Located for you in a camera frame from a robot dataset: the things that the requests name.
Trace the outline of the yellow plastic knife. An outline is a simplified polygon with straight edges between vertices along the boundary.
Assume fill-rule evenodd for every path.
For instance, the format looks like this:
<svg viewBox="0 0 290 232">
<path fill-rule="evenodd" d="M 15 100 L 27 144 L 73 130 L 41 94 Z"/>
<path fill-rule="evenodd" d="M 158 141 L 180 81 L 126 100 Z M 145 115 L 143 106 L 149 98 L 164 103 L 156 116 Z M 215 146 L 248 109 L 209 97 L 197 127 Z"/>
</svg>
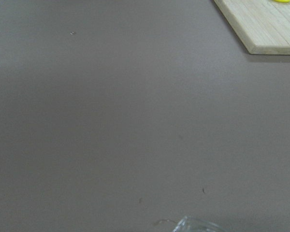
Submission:
<svg viewBox="0 0 290 232">
<path fill-rule="evenodd" d="M 273 0 L 275 2 L 279 2 L 279 3 L 289 3 L 290 0 Z"/>
</svg>

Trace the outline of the clear glass shaker cup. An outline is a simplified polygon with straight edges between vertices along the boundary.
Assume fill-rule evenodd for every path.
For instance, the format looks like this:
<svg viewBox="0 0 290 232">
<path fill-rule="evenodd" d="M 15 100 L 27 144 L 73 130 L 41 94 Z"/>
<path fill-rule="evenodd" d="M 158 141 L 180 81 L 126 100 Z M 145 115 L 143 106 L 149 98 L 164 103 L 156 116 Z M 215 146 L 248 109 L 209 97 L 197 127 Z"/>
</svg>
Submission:
<svg viewBox="0 0 290 232">
<path fill-rule="evenodd" d="M 226 232 L 226 230 L 213 222 L 184 216 L 172 232 Z"/>
</svg>

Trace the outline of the wooden cutting board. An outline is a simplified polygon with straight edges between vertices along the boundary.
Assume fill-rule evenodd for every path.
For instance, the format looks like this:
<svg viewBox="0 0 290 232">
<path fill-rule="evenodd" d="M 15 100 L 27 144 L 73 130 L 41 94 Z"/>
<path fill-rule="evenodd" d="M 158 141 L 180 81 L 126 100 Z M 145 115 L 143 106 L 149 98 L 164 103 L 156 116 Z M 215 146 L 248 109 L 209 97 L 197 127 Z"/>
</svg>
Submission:
<svg viewBox="0 0 290 232">
<path fill-rule="evenodd" d="M 290 1 L 216 0 L 247 51 L 253 55 L 290 55 Z"/>
</svg>

